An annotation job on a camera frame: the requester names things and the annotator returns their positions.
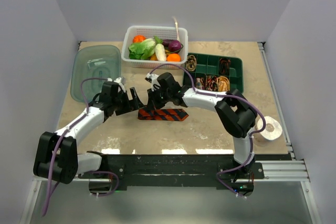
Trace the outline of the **orange navy striped tie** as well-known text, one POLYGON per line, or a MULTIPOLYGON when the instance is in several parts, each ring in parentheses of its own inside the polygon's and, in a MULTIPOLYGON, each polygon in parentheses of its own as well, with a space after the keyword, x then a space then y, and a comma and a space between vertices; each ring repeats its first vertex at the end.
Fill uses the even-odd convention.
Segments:
POLYGON ((139 120, 150 121, 184 121, 188 114, 183 109, 160 109, 148 110, 140 109, 138 111, 139 120))

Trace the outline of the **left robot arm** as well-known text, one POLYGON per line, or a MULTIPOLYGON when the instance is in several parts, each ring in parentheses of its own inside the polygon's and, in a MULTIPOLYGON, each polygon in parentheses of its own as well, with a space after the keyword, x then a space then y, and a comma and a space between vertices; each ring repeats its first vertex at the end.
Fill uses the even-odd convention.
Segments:
POLYGON ((87 102, 84 111, 55 132, 44 132, 37 147, 34 175, 69 184, 76 175, 91 172, 97 178, 108 174, 109 165, 100 154, 78 153, 78 145, 112 115, 139 110, 144 105, 134 87, 124 88, 121 78, 105 80, 101 91, 87 102))

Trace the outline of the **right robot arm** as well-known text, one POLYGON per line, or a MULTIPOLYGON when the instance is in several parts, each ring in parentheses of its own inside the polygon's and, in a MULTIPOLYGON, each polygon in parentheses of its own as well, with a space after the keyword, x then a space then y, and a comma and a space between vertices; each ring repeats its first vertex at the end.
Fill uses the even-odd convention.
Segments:
POLYGON ((254 134, 257 109, 238 90, 229 93, 210 92, 181 86, 169 72, 161 75, 148 73, 145 79, 151 84, 147 90, 146 107, 149 110, 161 109, 172 102, 175 106, 216 112, 223 127, 234 139, 236 164, 225 172, 234 171, 239 178, 246 178, 252 173, 254 151, 251 137, 254 134))

